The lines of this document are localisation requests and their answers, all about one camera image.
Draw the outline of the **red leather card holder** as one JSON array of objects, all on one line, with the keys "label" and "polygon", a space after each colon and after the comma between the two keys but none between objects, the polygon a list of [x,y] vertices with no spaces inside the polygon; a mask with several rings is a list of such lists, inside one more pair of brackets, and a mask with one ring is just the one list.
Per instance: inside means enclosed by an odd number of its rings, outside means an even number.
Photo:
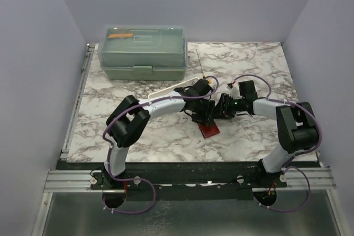
[{"label": "red leather card holder", "polygon": [[214,121],[210,123],[198,123],[198,127],[204,139],[220,133],[220,130]]}]

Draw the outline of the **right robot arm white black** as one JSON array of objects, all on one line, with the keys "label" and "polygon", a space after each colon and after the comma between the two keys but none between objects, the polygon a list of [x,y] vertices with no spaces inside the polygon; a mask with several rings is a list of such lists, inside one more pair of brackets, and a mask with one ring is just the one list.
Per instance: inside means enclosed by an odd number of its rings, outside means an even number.
[{"label": "right robot arm white black", "polygon": [[320,140],[312,107],[307,102],[290,103],[259,97],[254,81],[239,83],[240,98],[222,93],[214,108],[213,118],[232,119],[235,116],[264,116],[277,122],[278,144],[257,162],[253,178],[260,187],[273,183],[282,170],[297,156],[306,154]]}]

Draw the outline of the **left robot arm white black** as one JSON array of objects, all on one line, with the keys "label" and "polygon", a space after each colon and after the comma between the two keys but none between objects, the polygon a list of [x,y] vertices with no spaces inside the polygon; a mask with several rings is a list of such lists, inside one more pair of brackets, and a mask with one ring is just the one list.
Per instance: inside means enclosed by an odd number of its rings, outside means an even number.
[{"label": "left robot arm white black", "polygon": [[166,114],[190,111],[194,122],[211,123],[214,102],[210,97],[217,91],[218,86],[219,83],[212,88],[205,77],[191,86],[175,87],[159,97],[142,100],[133,95],[125,97],[107,118],[106,129],[102,134],[102,139],[110,145],[102,170],[104,184],[111,189],[135,180],[151,184],[140,177],[122,176],[126,170],[129,148],[139,140],[151,120]]}]

